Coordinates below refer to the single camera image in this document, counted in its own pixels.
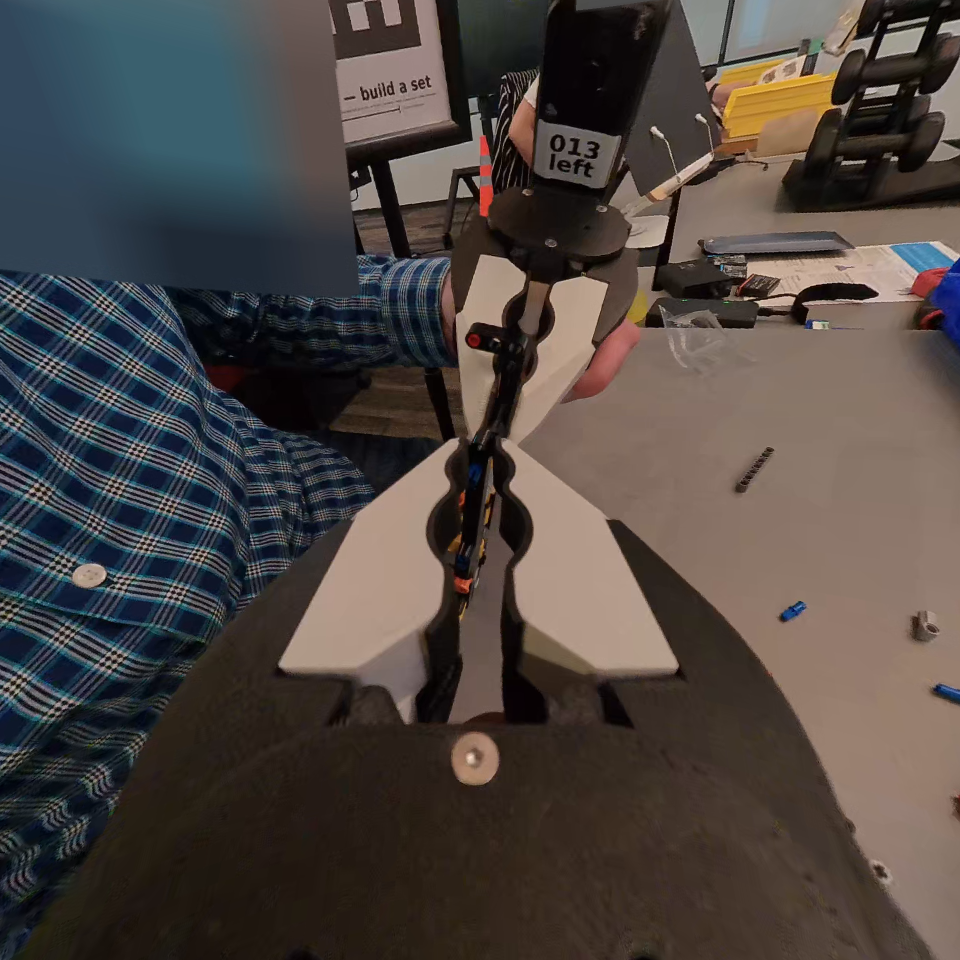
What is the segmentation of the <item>person's left forearm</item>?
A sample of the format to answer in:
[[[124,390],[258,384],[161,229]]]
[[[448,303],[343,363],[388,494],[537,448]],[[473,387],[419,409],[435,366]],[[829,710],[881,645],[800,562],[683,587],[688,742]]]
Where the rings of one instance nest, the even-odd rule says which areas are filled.
[[[200,359],[211,365],[332,372],[458,364],[450,259],[361,255],[348,297],[167,287]]]

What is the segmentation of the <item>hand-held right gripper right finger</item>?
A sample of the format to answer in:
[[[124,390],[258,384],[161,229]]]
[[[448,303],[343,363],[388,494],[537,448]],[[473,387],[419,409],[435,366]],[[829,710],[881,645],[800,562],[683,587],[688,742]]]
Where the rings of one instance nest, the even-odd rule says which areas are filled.
[[[632,532],[511,440],[498,444],[494,476],[510,550],[500,616],[506,721],[603,719],[612,684],[676,678],[677,656],[626,555]]]

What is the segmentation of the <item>clear plastic bag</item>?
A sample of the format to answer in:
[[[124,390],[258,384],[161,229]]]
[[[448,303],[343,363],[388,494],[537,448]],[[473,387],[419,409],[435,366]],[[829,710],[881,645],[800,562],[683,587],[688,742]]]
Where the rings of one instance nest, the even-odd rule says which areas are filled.
[[[666,342],[678,366],[706,376],[721,368],[746,368],[757,360],[745,351],[732,331],[719,326],[665,326]]]

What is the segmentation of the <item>black easel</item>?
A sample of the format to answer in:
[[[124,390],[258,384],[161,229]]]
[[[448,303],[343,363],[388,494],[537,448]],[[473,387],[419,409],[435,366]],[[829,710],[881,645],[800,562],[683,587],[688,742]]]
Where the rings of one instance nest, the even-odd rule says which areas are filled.
[[[442,248],[446,252],[452,251],[453,248],[452,231],[460,187],[466,186],[471,203],[477,207],[480,201],[480,178],[480,168],[476,165],[454,168],[451,173],[440,236]],[[411,251],[390,162],[388,160],[367,162],[366,165],[350,171],[350,182],[354,186],[373,183],[380,202],[391,252],[396,257],[413,258],[414,254]],[[423,377],[437,419],[440,437],[445,441],[451,440],[455,437],[456,430],[443,373],[438,367],[427,367],[423,371]]]

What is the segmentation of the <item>small black box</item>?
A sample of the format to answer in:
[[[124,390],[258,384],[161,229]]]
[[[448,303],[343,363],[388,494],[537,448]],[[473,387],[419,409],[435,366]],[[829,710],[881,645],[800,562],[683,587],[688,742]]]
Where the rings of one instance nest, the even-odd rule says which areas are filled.
[[[666,264],[656,278],[669,297],[696,301],[726,300],[736,281],[708,259]]]

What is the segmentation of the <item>dark grey lego beam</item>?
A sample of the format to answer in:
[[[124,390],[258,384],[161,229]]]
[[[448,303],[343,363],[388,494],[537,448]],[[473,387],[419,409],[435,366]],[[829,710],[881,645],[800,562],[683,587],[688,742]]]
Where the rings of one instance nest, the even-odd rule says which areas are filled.
[[[745,494],[753,482],[756,480],[757,476],[768,464],[770,459],[775,453],[775,449],[772,446],[767,446],[764,450],[753,460],[749,468],[741,475],[739,480],[734,486],[734,492],[738,495]]]

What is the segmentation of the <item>dark blue flat pouch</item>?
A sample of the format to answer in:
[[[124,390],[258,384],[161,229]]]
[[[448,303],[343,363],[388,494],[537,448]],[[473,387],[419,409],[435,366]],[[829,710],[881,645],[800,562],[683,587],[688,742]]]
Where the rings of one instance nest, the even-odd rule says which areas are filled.
[[[710,257],[779,257],[845,253],[855,248],[835,231],[787,231],[706,237],[699,248]]]

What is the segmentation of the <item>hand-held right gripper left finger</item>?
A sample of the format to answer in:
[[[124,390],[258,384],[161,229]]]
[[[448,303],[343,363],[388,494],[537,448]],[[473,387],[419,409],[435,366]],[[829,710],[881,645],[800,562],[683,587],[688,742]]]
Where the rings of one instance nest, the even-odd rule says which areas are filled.
[[[451,439],[379,494],[343,534],[278,669],[378,687],[410,723],[446,723],[461,679],[450,545],[467,445]]]

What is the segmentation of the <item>white book stand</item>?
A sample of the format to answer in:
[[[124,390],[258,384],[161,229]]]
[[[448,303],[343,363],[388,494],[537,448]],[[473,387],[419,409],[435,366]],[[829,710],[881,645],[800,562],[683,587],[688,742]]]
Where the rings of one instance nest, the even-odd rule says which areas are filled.
[[[707,171],[716,140],[714,117],[702,111],[637,123],[625,160],[628,192],[613,199],[630,229],[629,249],[653,249],[666,240],[668,217],[655,208],[678,199],[684,187]]]

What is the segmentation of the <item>black flat device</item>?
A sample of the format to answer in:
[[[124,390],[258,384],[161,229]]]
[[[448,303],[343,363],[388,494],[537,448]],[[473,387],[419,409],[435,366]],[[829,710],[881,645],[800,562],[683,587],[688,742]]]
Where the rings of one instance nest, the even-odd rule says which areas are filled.
[[[659,297],[649,308],[644,325],[647,329],[714,326],[723,330],[751,330],[759,318],[759,310],[753,301],[666,295]]]

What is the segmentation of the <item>person's plaid shirt torso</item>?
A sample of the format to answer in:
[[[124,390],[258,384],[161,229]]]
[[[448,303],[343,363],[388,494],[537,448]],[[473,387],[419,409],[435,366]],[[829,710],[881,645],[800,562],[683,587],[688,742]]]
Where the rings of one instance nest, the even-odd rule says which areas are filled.
[[[373,498],[216,389],[159,287],[2,273],[1,901],[12,958],[186,675]]]

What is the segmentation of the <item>red round object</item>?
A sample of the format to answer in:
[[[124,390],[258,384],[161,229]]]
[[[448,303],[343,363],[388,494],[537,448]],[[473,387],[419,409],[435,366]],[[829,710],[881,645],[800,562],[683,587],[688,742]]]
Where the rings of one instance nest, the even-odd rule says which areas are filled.
[[[921,298],[914,315],[914,326],[918,330],[943,331],[943,314],[938,309],[936,290],[950,268],[925,270],[916,277],[911,293]]]

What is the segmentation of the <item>framed marker sign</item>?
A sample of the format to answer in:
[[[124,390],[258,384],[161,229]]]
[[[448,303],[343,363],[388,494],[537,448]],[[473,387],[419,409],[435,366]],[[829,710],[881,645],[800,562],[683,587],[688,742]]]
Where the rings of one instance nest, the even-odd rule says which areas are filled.
[[[473,137],[456,1],[329,1],[347,156],[383,162]]]

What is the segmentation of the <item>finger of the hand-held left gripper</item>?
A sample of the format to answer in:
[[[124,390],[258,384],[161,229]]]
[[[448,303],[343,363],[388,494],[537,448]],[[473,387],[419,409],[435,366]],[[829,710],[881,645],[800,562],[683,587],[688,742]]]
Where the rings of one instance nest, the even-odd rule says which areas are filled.
[[[474,437],[484,419],[495,383],[494,356],[467,344],[474,324],[503,328],[504,310],[524,292],[525,273],[508,259],[481,255],[456,319],[458,364],[462,408],[469,437]]]
[[[551,288],[553,326],[535,347],[534,370],[521,387],[508,433],[511,442],[519,444],[536,429],[589,366],[607,289],[608,283],[583,275]]]

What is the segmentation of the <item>black lego technic assembly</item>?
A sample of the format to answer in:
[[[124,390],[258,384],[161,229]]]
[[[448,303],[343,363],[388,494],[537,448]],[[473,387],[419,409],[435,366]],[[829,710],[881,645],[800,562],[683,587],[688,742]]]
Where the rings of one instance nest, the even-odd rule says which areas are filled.
[[[452,560],[453,592],[463,618],[486,559],[487,534],[496,503],[495,462],[498,442],[508,439],[522,395],[534,345],[519,327],[499,329],[474,323],[466,345],[491,356],[493,383],[480,425],[467,449],[461,501],[461,533]]]

